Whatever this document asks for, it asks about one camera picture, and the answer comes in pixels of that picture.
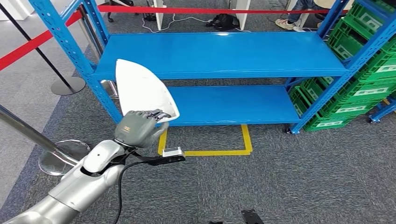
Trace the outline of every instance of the stacked green crates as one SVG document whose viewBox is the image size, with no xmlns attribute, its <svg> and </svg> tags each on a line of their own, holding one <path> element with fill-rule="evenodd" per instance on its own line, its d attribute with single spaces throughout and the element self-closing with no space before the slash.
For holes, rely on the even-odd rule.
<svg viewBox="0 0 396 224">
<path fill-rule="evenodd" d="M 396 3 L 372 1 L 390 13 L 395 11 Z M 382 23 L 380 18 L 362 5 L 354 3 L 346 17 L 330 33 L 327 44 L 340 60 L 345 60 L 355 55 Z M 304 113 L 331 82 L 331 77 L 316 77 L 293 87 L 289 94 L 297 113 Z M 395 90 L 396 35 L 314 115 L 304 129 L 316 131 L 344 127 Z"/>
<path fill-rule="evenodd" d="M 289 92 L 290 99 L 298 115 L 302 115 L 312 104 L 308 94 L 301 86 L 293 86 Z M 339 128 L 347 125 L 354 116 L 337 117 L 322 114 L 322 110 L 316 113 L 313 118 L 304 126 L 305 131 L 317 131 L 328 128 Z"/>
</svg>

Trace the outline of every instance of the white plastic cover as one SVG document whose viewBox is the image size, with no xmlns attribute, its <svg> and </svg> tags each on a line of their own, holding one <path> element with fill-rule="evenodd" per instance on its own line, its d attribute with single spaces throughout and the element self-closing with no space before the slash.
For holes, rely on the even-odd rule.
<svg viewBox="0 0 396 224">
<path fill-rule="evenodd" d="M 161 109 L 170 114 L 165 122 L 180 116 L 176 103 L 165 84 L 146 67 L 123 59 L 117 59 L 115 79 L 123 115 L 128 111 Z"/>
</svg>

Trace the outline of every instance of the red barrier rope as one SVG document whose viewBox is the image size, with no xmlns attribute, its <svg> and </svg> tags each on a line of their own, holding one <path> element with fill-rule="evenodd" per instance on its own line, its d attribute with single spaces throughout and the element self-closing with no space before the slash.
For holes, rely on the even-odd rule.
<svg viewBox="0 0 396 224">
<path fill-rule="evenodd" d="M 66 26 L 70 26 L 71 24 L 75 23 L 77 20 L 81 19 L 81 13 L 75 12 L 71 15 L 71 17 L 67 20 Z M 18 47 L 17 49 L 11 51 L 7 55 L 0 58 L 0 71 L 5 69 L 7 66 L 11 65 L 21 57 L 27 55 L 30 51 L 38 48 L 43 43 L 47 42 L 49 39 L 52 38 L 52 34 L 49 30 L 43 32 L 42 34 L 38 35 L 37 37 L 33 38 L 31 41 L 23 44 L 22 46 Z"/>
<path fill-rule="evenodd" d="M 298 13 L 328 13 L 329 10 L 233 10 L 233 9 L 216 9 L 216 8 L 158 8 L 158 7 L 126 7 L 126 6 L 98 6 L 101 12 L 112 13 L 169 13 L 169 14 L 298 14 Z"/>
<path fill-rule="evenodd" d="M 298 13 L 328 13 L 329 10 L 232 10 L 232 9 L 215 9 L 215 8 L 158 8 L 158 7 L 125 7 L 125 6 L 98 6 L 101 12 L 114 12 L 114 13 L 167 13 L 167 14 L 236 14 L 236 13 L 247 13 L 247 14 L 298 14 Z M 81 19 L 80 12 L 76 11 L 67 20 L 66 26 L 70 26 L 77 20 Z M 0 58 L 0 71 L 20 59 L 21 57 L 28 54 L 30 51 L 38 48 L 40 45 L 52 38 L 52 34 L 49 30 L 43 32 L 31 41 L 23 44 L 17 49 L 11 51 L 7 55 Z"/>
</svg>

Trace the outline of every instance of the stanchion post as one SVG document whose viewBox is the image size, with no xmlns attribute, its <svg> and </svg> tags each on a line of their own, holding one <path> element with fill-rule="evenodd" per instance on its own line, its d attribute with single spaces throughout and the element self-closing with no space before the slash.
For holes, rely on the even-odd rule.
<svg viewBox="0 0 396 224">
<path fill-rule="evenodd" d="M 76 140 L 61 141 L 55 144 L 2 105 L 0 105 L 0 120 L 45 150 L 40 157 L 39 165 L 40 169 L 47 174 L 65 174 L 89 152 L 87 144 Z"/>
<path fill-rule="evenodd" d="M 23 30 L 19 23 L 12 17 L 12 15 L 6 10 L 6 8 L 0 3 L 0 10 L 6 15 L 6 17 L 12 22 L 12 24 L 19 30 L 19 32 L 26 38 L 26 40 L 31 41 L 30 36 Z M 64 78 L 61 73 L 56 69 L 54 64 L 46 57 L 46 55 L 36 48 L 38 54 L 44 59 L 44 61 L 52 68 L 55 74 L 60 78 L 59 81 L 55 82 L 51 86 L 52 93 L 57 95 L 71 95 L 73 93 L 81 91 L 85 87 L 85 81 L 78 77 L 67 77 Z"/>
</svg>

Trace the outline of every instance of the black bag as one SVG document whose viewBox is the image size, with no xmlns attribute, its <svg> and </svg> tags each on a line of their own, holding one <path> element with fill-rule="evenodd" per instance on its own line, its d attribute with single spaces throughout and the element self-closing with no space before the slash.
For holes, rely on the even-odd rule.
<svg viewBox="0 0 396 224">
<path fill-rule="evenodd" d="M 213 26 L 216 30 L 226 31 L 239 28 L 239 20 L 233 15 L 219 14 L 214 19 L 206 23 L 207 27 Z"/>
</svg>

